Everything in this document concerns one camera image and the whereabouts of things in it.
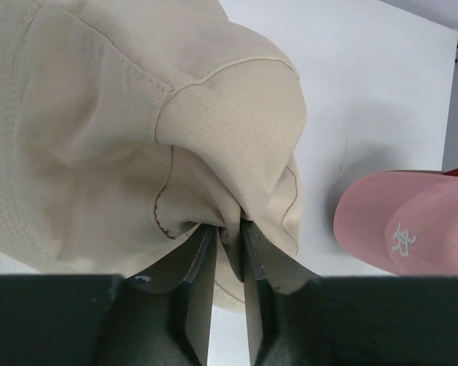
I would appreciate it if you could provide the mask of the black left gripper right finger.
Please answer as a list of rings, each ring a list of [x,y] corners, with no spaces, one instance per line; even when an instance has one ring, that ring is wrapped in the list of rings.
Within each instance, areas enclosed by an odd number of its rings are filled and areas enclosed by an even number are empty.
[[[318,276],[241,224],[247,335],[252,365],[321,365]]]

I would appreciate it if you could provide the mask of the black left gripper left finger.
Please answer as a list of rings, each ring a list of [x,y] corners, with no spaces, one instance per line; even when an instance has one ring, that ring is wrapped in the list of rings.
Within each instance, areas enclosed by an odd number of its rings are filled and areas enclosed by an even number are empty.
[[[140,296],[143,350],[153,364],[206,365],[217,230],[199,226],[176,249],[125,280]]]

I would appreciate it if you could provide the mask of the beige bucket hat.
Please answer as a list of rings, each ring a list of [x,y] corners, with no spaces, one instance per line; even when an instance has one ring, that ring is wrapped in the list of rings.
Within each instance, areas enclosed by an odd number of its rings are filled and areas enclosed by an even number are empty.
[[[0,1],[0,252],[41,273],[136,275],[216,226],[298,252],[297,69],[217,1]]]

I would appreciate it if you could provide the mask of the pink cap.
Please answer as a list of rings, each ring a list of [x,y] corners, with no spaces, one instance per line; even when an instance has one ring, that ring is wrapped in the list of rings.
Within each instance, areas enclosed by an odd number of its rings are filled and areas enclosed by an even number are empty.
[[[458,177],[367,175],[339,200],[334,235],[353,257],[394,275],[458,275]]]

